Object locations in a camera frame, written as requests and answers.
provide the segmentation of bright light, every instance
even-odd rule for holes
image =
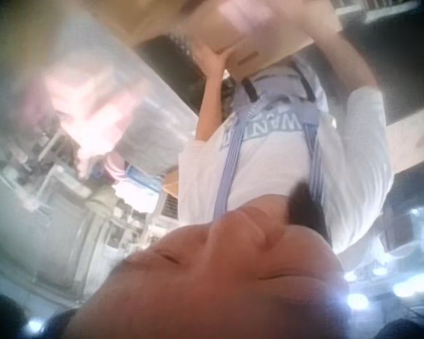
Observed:
[[[424,273],[414,275],[407,283],[415,292],[424,292]]]
[[[31,333],[38,333],[41,331],[42,326],[44,325],[44,322],[41,319],[30,319],[30,321],[27,324],[27,329]]]
[[[355,272],[351,271],[351,272],[347,272],[346,274],[344,274],[344,279],[346,279],[348,282],[353,282],[357,280],[357,276],[355,274]]]
[[[408,282],[399,282],[393,286],[394,294],[400,298],[411,297],[415,294],[415,290]]]
[[[369,300],[365,295],[354,294],[347,297],[347,304],[351,309],[360,311],[369,307]]]
[[[388,274],[388,270],[386,267],[376,267],[372,270],[372,273],[375,275],[386,275]]]

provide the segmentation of blue apron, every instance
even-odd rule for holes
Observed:
[[[297,81],[287,81],[287,78],[298,77],[305,89],[306,98],[295,95],[287,95],[292,92],[292,85]],[[320,111],[315,102],[316,97],[311,85],[304,77],[297,64],[293,62],[290,68],[273,67],[262,71],[252,81],[242,81],[245,91],[236,91],[234,108],[237,121],[230,132],[230,145],[225,167],[221,177],[218,195],[213,211],[213,219],[221,218],[227,211],[228,197],[235,176],[237,162],[239,160],[240,147],[242,145],[245,126],[248,121],[258,113],[264,111],[267,106],[275,102],[289,102],[291,109],[296,113],[305,135],[306,144],[311,158],[310,192],[314,201],[320,205],[323,203],[323,180],[320,170],[320,151],[317,145],[317,129],[319,126]]]

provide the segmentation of forearm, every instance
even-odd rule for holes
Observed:
[[[325,25],[305,25],[304,29],[351,92],[366,86],[377,88],[369,66],[346,39]]]
[[[207,141],[221,125],[221,79],[208,78],[199,110],[196,140]]]

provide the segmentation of white t-shirt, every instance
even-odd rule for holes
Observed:
[[[310,83],[323,105],[317,77]],[[207,141],[191,141],[179,155],[179,221],[181,225],[212,221],[228,154],[231,116]],[[324,175],[324,214],[334,251],[357,242],[379,215],[392,185],[383,99],[380,91],[360,88],[348,99],[340,134],[334,119],[322,111],[317,132]],[[310,156],[295,114],[281,105],[255,116],[245,128],[228,210],[265,194],[288,196],[307,181]]]

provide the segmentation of hair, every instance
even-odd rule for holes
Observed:
[[[322,206],[311,196],[310,188],[305,182],[300,182],[290,192],[286,213],[287,225],[301,225],[319,233],[331,245],[329,233],[325,225]]]

